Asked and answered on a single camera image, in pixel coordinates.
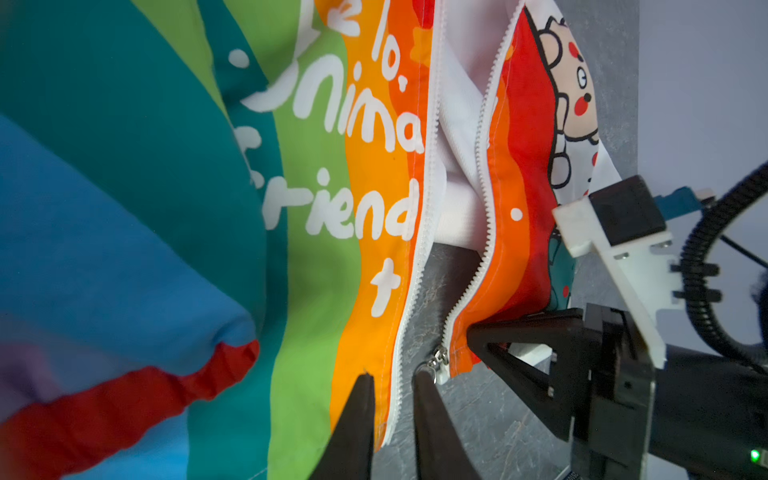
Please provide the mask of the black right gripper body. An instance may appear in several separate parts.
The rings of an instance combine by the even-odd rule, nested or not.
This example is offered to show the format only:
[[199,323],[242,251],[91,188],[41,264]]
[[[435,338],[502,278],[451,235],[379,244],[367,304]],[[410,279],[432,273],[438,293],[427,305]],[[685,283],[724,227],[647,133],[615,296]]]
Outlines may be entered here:
[[587,306],[586,399],[571,433],[583,479],[647,479],[655,456],[691,479],[767,476],[767,371],[670,346],[655,368],[631,315]]

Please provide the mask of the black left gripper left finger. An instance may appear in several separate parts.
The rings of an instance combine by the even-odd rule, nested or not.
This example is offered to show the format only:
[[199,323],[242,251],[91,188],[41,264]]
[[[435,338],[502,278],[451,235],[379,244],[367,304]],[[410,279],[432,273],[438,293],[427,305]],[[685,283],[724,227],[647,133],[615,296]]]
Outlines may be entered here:
[[375,426],[374,378],[358,376],[312,480],[371,478]]

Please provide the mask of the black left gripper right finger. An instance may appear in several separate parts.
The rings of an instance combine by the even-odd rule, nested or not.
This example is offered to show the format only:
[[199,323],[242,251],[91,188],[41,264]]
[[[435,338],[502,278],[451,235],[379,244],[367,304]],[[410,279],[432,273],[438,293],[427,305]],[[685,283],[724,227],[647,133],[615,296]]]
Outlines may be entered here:
[[479,479],[427,370],[412,379],[418,478]]

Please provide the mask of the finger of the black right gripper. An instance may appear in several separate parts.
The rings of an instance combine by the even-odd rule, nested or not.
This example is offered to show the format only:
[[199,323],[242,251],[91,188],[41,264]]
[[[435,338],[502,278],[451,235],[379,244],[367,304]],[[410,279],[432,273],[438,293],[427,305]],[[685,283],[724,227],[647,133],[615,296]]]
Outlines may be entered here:
[[[567,441],[576,411],[585,402],[583,311],[568,309],[530,317],[478,323],[467,330],[472,351],[524,402],[558,439]],[[544,345],[556,358],[544,373],[509,347]]]

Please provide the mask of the colourful rainbow kids jacket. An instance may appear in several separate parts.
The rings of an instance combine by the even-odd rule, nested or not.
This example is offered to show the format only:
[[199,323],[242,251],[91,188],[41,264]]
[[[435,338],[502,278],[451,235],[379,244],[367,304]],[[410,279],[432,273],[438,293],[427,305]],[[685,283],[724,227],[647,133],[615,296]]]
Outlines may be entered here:
[[556,207],[619,179],[553,1],[5,1],[1,475],[305,479],[445,319],[560,310]]

